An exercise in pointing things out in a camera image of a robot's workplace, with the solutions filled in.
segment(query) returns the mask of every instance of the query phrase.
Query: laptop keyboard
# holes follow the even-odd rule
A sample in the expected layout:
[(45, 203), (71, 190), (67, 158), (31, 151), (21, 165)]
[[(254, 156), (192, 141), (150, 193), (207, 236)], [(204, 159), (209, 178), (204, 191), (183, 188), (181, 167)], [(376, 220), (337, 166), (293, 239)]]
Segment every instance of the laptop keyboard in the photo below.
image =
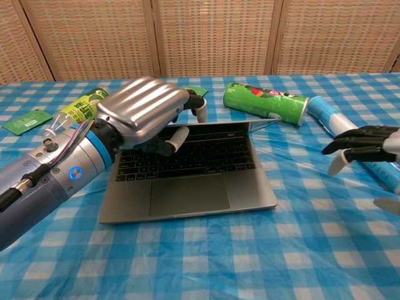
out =
[(175, 178), (255, 169), (245, 137), (185, 142), (169, 157), (137, 150), (121, 153), (116, 181)]

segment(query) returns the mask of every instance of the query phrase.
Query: laptop trackpad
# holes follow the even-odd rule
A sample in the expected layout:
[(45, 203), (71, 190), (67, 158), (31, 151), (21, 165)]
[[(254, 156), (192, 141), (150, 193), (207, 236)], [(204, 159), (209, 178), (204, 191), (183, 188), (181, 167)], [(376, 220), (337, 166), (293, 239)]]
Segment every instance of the laptop trackpad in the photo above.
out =
[(174, 216), (229, 209), (220, 174), (155, 180), (151, 184), (150, 216)]

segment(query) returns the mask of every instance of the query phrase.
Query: green packet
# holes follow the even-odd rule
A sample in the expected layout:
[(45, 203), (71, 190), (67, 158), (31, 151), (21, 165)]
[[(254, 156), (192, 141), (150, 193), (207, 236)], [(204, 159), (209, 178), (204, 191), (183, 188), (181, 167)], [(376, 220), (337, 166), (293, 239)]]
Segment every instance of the green packet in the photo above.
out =
[(183, 89), (192, 89), (197, 95), (199, 96), (204, 96), (208, 90), (207, 89), (203, 89), (200, 86), (182, 86)]
[(18, 136), (50, 120), (51, 118), (53, 118), (53, 116), (48, 114), (46, 111), (36, 109), (34, 111), (29, 111), (21, 117), (8, 121), (2, 127)]

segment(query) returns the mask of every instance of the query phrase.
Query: blue circular logo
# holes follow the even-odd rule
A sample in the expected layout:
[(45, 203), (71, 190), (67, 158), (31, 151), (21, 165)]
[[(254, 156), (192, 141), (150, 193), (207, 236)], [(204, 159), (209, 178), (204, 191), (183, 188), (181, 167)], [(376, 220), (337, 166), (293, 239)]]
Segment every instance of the blue circular logo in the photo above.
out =
[(69, 170), (69, 178), (71, 180), (78, 180), (81, 178), (83, 175), (83, 169), (81, 167), (73, 167), (71, 170)]

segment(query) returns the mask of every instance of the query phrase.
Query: plastic bottle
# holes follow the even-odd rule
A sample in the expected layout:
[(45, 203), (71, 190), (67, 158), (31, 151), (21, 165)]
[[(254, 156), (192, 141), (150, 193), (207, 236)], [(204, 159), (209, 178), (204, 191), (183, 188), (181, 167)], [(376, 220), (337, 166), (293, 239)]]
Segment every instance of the plastic bottle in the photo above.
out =
[(43, 139), (52, 139), (60, 132), (83, 120), (93, 120), (96, 116), (97, 103), (108, 95), (109, 93), (104, 87), (97, 86), (57, 112), (51, 126), (44, 130)]

